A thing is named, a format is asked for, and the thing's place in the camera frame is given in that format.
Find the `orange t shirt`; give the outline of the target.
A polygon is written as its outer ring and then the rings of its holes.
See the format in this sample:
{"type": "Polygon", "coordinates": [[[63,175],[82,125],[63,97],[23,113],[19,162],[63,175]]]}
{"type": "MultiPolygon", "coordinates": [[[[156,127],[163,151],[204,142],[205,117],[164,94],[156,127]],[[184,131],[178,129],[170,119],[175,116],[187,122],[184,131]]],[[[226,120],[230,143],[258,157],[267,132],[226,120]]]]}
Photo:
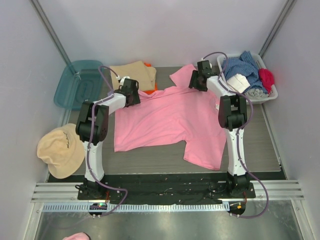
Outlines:
{"type": "MultiPolygon", "coordinates": [[[[144,65],[146,67],[148,67],[148,68],[153,68],[153,66],[150,63],[144,62],[144,65]]],[[[158,85],[157,85],[157,82],[156,82],[156,70],[152,70],[151,75],[154,76],[154,78],[153,78],[154,88],[152,90],[144,91],[144,93],[146,93],[148,95],[150,95],[150,94],[152,94],[152,93],[154,93],[155,91],[158,90],[158,85]]]]}

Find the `pink t shirt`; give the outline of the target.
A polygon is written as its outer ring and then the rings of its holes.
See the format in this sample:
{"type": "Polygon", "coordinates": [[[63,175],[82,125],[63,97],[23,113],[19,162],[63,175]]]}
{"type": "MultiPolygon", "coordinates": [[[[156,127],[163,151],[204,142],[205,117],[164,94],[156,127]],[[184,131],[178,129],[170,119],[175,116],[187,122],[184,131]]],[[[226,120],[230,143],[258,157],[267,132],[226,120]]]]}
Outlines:
{"type": "Polygon", "coordinates": [[[218,121],[218,98],[189,88],[195,67],[188,64],[169,77],[174,86],[146,94],[140,103],[115,112],[114,151],[186,143],[184,160],[219,170],[226,135],[218,121]]]}

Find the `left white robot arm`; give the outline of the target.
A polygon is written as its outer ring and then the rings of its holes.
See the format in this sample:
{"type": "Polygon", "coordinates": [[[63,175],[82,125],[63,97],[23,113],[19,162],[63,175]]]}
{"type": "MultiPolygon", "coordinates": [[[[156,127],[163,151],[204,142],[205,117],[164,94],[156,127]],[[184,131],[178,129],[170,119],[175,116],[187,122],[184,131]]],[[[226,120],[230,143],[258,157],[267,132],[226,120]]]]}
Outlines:
{"type": "Polygon", "coordinates": [[[108,133],[109,115],[140,103],[137,80],[125,76],[119,83],[119,88],[108,93],[107,97],[94,102],[85,101],[81,106],[75,128],[85,150],[84,180],[75,186],[79,200],[100,200],[107,190],[114,189],[103,182],[102,146],[108,133]]]}

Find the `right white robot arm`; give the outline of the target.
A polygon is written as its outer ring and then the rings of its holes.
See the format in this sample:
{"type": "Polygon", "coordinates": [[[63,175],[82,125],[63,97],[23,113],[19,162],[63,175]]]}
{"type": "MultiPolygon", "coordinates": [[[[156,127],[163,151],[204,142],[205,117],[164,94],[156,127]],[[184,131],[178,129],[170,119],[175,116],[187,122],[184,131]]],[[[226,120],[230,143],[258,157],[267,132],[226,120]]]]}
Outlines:
{"type": "Polygon", "coordinates": [[[233,198],[244,198],[250,190],[250,179],[245,169],[244,128],[247,123],[247,100],[241,94],[214,76],[208,60],[197,63],[197,70],[192,72],[189,88],[198,91],[210,91],[219,97],[218,123],[224,129],[228,149],[228,170],[226,193],[233,198]]]}

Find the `beige t shirt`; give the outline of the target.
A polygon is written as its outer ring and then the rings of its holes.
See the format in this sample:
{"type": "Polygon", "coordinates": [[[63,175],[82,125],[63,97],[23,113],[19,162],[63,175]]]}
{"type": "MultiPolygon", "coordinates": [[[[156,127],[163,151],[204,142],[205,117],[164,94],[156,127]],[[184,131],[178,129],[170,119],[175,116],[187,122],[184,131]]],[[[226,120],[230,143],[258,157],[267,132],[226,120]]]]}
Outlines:
{"type": "Polygon", "coordinates": [[[139,83],[140,91],[153,91],[156,83],[157,70],[146,66],[143,61],[136,61],[125,65],[110,66],[121,78],[128,76],[139,83]]]}

